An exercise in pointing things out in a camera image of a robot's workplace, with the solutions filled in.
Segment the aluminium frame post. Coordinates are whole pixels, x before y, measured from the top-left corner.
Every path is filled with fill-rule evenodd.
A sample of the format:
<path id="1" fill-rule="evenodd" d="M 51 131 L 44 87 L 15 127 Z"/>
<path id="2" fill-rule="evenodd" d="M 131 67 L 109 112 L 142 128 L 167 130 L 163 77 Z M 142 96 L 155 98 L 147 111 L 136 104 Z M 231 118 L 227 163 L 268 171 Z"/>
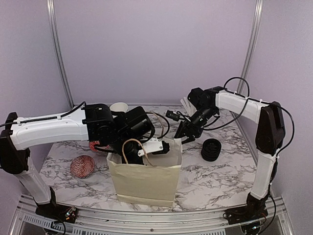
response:
<path id="1" fill-rule="evenodd" d="M 241 77 L 245 80 L 247 80 L 247 74 L 248 74 L 249 67 L 250 67 L 252 57 L 256 48 L 256 44 L 257 44 L 261 18 L 262 18 L 262 12 L 263 12 L 263 6 L 264 6 L 263 0 L 255 1 L 255 9 L 254 9 L 254 15 L 253 15 L 253 20 L 252 20 L 251 34 L 250 34 L 250 38 L 248 42 L 243 69 L 241 72 Z"/>
<path id="2" fill-rule="evenodd" d="M 57 59 L 57 65 L 61 76 L 61 82 L 65 91 L 65 95 L 67 98 L 67 102 L 70 108 L 74 107 L 74 100 L 70 91 L 70 86 L 67 78 L 66 68 L 64 65 L 64 60 L 62 57 L 62 50 L 61 50 L 61 44 L 59 40 L 59 33 L 58 33 L 58 27 L 57 27 L 57 20 L 55 15 L 55 7 L 54 7 L 54 1 L 53 0 L 47 0 L 47 13 L 49 18 L 49 24 L 51 29 L 51 36 L 52 41 L 54 45 L 54 51 Z"/>

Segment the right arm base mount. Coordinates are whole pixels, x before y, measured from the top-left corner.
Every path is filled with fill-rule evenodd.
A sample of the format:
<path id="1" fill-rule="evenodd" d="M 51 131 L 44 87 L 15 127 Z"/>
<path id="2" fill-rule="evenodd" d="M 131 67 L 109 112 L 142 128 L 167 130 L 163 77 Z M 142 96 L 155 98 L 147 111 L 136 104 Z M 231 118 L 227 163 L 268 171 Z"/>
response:
<path id="1" fill-rule="evenodd" d="M 249 193 L 247 195 L 245 206 L 225 210 L 223 218 L 228 221 L 229 225 L 265 218 L 268 216 L 268 211 L 266 209 L 266 200 L 268 197 L 269 194 L 264 198 L 257 199 Z"/>

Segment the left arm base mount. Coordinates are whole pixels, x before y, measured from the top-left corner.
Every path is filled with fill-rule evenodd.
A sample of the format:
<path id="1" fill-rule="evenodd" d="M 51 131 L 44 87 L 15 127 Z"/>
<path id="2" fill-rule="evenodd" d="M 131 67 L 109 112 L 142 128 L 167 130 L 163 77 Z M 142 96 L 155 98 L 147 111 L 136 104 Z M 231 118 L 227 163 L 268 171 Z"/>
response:
<path id="1" fill-rule="evenodd" d="M 75 223 L 77 216 L 77 208 L 75 206 L 61 205 L 56 202 L 55 192 L 50 187 L 51 199 L 46 204 L 36 203 L 36 214 L 51 219 L 60 219 L 62 222 Z"/>

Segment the brown paper takeout bag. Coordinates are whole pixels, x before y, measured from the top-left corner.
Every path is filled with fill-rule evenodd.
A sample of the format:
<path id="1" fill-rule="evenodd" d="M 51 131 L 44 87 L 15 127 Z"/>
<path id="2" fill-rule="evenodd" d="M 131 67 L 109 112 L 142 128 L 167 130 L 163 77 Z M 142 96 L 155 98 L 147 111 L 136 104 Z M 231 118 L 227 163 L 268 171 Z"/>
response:
<path id="1" fill-rule="evenodd" d="M 144 151 L 144 164 L 123 164 L 121 152 L 125 141 L 143 143 L 154 138 L 155 128 L 142 107 L 126 113 L 114 112 L 113 124 L 105 127 L 105 141 L 114 149 L 107 156 L 113 185 L 119 201 L 150 206 L 170 207 L 173 204 L 182 162 L 181 139 L 162 139 L 169 143 L 166 154 Z"/>

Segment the right aluminium frame post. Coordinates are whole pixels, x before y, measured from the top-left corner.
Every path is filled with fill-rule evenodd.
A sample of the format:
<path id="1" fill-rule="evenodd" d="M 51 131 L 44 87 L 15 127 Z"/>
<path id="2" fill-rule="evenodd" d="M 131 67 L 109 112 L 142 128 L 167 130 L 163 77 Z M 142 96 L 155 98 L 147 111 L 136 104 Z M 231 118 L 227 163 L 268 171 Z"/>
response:
<path id="1" fill-rule="evenodd" d="M 252 20 L 251 34 L 250 34 L 250 38 L 248 42 L 243 69 L 241 72 L 241 77 L 245 80 L 247 80 L 247 74 L 248 74 L 249 67 L 250 67 L 252 57 L 256 48 L 256 44 L 257 44 L 261 18 L 262 18 L 262 12 L 263 12 L 263 6 L 264 6 L 263 0 L 255 1 L 255 9 L 254 9 L 254 15 L 253 15 L 253 20 Z"/>

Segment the red geometric ceramic bowl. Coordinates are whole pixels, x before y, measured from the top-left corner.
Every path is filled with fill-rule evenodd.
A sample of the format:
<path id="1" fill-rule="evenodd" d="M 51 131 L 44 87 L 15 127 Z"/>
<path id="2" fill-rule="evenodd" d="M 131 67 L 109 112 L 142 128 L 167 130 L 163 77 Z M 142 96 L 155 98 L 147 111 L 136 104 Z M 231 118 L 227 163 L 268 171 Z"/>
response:
<path id="1" fill-rule="evenodd" d="M 95 169 L 95 161 L 91 156 L 81 155 L 74 158 L 70 164 L 71 175 L 76 178 L 87 178 Z"/>

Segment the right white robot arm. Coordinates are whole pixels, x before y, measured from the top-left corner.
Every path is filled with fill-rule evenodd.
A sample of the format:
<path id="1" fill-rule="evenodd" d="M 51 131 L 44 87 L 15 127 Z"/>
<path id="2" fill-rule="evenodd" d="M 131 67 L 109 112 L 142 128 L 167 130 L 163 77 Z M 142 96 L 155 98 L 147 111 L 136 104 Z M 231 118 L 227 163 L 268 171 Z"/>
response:
<path id="1" fill-rule="evenodd" d="M 254 122 L 258 157 L 256 175 L 249 195 L 256 200 L 262 200 L 268 195 L 275 179 L 277 160 L 293 144 L 295 121 L 290 111 L 279 102 L 253 98 L 249 83 L 242 77 L 239 80 L 246 84 L 245 95 L 228 89 L 227 84 L 236 79 L 237 77 L 232 77 L 222 86 L 192 88 L 187 100 L 196 111 L 190 117 L 182 117 L 175 138 L 182 138 L 185 143 L 193 142 L 203 132 L 223 129 L 240 118 Z M 220 110 L 229 111 L 235 116 L 225 124 L 210 127 L 208 121 L 218 115 Z"/>

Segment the left aluminium frame post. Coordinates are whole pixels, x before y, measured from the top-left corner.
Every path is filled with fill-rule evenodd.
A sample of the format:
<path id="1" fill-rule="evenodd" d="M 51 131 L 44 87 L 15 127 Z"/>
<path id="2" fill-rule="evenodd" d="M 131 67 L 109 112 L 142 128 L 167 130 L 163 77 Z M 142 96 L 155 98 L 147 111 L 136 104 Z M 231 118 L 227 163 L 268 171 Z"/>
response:
<path id="1" fill-rule="evenodd" d="M 64 60 L 62 57 L 62 50 L 61 50 L 61 44 L 59 40 L 59 33 L 58 33 L 58 27 L 57 27 L 57 20 L 55 15 L 55 7 L 54 7 L 54 1 L 53 0 L 47 0 L 47 13 L 49 18 L 49 24 L 51 29 L 51 36 L 52 41 L 54 45 L 54 51 L 57 59 L 57 65 L 61 76 L 61 82 L 65 91 L 65 95 L 67 98 L 67 102 L 70 108 L 74 107 L 74 100 L 70 91 L 70 86 L 67 78 L 66 68 L 64 65 Z"/>

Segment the red floral ceramic bowl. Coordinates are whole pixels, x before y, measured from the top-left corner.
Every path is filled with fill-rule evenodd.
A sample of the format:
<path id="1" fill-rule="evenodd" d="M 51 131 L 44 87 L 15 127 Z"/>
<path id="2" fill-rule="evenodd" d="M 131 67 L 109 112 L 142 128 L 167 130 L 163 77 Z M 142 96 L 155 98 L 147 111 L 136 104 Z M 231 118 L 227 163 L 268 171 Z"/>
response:
<path id="1" fill-rule="evenodd" d="M 99 141 L 90 141 L 89 142 L 89 148 L 93 152 L 100 152 L 100 149 L 101 150 L 108 150 L 108 149 L 110 149 L 110 146 L 109 145 L 101 146 Z"/>

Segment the front aluminium rail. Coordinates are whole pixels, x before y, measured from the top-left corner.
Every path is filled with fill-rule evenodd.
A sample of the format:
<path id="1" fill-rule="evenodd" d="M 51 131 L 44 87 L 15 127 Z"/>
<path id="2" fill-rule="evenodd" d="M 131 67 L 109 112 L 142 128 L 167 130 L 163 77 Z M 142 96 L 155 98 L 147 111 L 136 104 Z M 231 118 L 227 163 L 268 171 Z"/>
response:
<path id="1" fill-rule="evenodd" d="M 180 212 L 113 211 L 77 207 L 74 223 L 57 224 L 35 213 L 33 198 L 22 195 L 15 210 L 10 235 L 246 235 L 259 229 L 263 235 L 293 235 L 291 221 L 282 197 L 268 200 L 268 215 L 257 220 L 229 224 L 225 209 Z"/>

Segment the stack of black lids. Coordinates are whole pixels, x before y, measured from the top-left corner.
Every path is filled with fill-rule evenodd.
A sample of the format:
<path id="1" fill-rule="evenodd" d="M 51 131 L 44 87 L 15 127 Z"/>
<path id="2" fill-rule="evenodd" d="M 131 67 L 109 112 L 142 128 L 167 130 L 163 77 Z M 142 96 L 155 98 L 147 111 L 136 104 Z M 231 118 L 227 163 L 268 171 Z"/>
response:
<path id="1" fill-rule="evenodd" d="M 217 139 L 206 139 L 202 144 L 201 156 L 208 162 L 217 160 L 220 155 L 222 144 Z"/>

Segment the stack of white paper cups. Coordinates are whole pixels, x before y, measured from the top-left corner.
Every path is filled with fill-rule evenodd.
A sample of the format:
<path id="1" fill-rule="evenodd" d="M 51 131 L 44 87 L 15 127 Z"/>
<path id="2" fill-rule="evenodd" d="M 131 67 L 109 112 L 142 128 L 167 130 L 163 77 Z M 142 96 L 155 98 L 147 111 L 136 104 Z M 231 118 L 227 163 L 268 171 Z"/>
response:
<path id="1" fill-rule="evenodd" d="M 110 106 L 110 110 L 113 112 L 128 112 L 129 106 L 124 102 L 117 102 Z"/>

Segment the bundle of white wrapped straws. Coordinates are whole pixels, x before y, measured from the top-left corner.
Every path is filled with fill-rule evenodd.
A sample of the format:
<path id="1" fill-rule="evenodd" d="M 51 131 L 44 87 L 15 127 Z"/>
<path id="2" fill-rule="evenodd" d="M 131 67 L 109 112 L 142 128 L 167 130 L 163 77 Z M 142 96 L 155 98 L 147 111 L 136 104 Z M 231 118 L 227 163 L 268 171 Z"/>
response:
<path id="1" fill-rule="evenodd" d="M 192 116 L 196 112 L 196 108 L 194 105 L 188 100 L 188 98 L 184 97 L 180 100 L 181 104 L 185 108 L 187 114 Z"/>

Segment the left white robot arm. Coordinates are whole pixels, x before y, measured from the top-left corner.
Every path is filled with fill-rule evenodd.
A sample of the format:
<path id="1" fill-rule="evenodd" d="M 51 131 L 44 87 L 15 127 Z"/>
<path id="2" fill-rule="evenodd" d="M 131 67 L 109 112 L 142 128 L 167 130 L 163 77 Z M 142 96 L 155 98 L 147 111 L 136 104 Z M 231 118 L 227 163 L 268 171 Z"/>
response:
<path id="1" fill-rule="evenodd" d="M 142 107 L 129 112 L 112 112 L 105 104 L 82 102 L 67 113 L 35 118 L 10 113 L 0 134 L 0 165 L 15 175 L 33 196 L 37 205 L 50 217 L 57 218 L 62 207 L 56 203 L 54 191 L 42 180 L 30 158 L 30 147 L 60 141 L 98 141 L 109 145 L 117 154 L 125 155 L 125 163 L 142 164 L 136 143 L 155 128 Z"/>

